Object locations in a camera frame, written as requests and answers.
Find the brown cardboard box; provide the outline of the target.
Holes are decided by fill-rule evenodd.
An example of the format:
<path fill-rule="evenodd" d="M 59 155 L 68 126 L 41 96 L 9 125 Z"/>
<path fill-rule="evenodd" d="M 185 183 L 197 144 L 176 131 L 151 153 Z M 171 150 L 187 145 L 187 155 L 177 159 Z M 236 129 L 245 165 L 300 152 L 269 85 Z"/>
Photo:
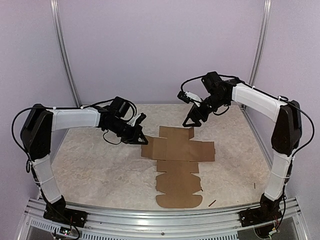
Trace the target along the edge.
<path fill-rule="evenodd" d="M 193 127 L 160 126 L 158 136 L 141 146 L 141 157 L 156 161 L 155 200 L 162 208 L 195 208 L 203 201 L 199 163 L 215 161 L 215 143 L 194 136 Z"/>

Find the right robot arm white sleeve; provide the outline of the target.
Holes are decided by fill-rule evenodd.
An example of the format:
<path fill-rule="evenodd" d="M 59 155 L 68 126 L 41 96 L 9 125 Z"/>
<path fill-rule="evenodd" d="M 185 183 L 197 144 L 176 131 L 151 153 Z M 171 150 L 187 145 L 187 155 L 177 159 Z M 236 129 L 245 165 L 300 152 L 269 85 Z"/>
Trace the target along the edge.
<path fill-rule="evenodd" d="M 222 80 L 222 76 L 215 71 L 203 76 L 201 82 L 210 94 L 207 102 L 214 111 L 236 102 L 254 109 L 275 123 L 271 136 L 272 168 L 266 189 L 260 198 L 260 211 L 264 215 L 277 211 L 291 177 L 294 152 L 302 136 L 299 103 L 271 96 L 238 77 Z"/>

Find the robot arm white sleeve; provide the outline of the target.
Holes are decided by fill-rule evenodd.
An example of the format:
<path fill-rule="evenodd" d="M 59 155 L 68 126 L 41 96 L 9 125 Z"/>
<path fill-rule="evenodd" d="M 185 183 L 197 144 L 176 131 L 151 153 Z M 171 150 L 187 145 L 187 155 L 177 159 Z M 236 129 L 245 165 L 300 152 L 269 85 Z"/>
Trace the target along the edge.
<path fill-rule="evenodd" d="M 266 189 L 260 198 L 260 211 L 264 215 L 277 211 L 291 177 L 294 152 L 302 136 L 299 103 L 271 96 L 238 77 L 222 80 L 222 76 L 215 71 L 203 76 L 201 82 L 210 94 L 207 102 L 214 111 L 236 102 L 254 109 L 275 123 L 271 136 L 272 168 Z"/>
<path fill-rule="evenodd" d="M 72 128 L 100 128 L 120 134 L 126 126 L 124 119 L 101 107 L 60 109 L 39 103 L 32 106 L 20 138 L 31 160 L 43 198 L 50 204 L 63 198 L 51 166 L 52 132 Z"/>

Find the left robot arm white sleeve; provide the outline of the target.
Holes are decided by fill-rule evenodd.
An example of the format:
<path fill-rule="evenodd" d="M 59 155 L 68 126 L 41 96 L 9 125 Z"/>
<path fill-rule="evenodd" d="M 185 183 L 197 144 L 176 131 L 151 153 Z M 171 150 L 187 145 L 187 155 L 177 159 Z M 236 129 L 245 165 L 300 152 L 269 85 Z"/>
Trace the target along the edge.
<path fill-rule="evenodd" d="M 120 134 L 126 126 L 124 119 L 101 107 L 60 109 L 39 103 L 32 106 L 20 138 L 31 160 L 43 198 L 50 204 L 63 198 L 51 166 L 52 132 L 72 128 L 100 128 Z"/>

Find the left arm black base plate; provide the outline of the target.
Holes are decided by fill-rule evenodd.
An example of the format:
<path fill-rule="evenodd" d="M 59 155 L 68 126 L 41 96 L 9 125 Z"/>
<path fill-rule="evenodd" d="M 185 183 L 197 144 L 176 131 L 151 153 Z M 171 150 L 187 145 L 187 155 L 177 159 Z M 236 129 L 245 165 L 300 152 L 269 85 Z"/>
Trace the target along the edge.
<path fill-rule="evenodd" d="M 48 203 L 43 214 L 47 220 L 79 228 L 85 226 L 87 216 L 88 213 L 85 211 L 60 206 L 54 208 L 52 204 Z"/>

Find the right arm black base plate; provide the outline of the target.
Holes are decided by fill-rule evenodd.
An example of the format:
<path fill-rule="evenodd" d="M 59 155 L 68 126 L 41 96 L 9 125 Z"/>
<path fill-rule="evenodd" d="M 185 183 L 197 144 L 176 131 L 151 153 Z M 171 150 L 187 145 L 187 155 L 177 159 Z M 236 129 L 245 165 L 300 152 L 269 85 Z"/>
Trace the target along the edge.
<path fill-rule="evenodd" d="M 273 212 L 263 212 L 261 207 L 247 208 L 238 213 L 242 227 L 258 225 L 275 219 L 279 220 L 282 217 L 282 212 L 278 208 Z"/>

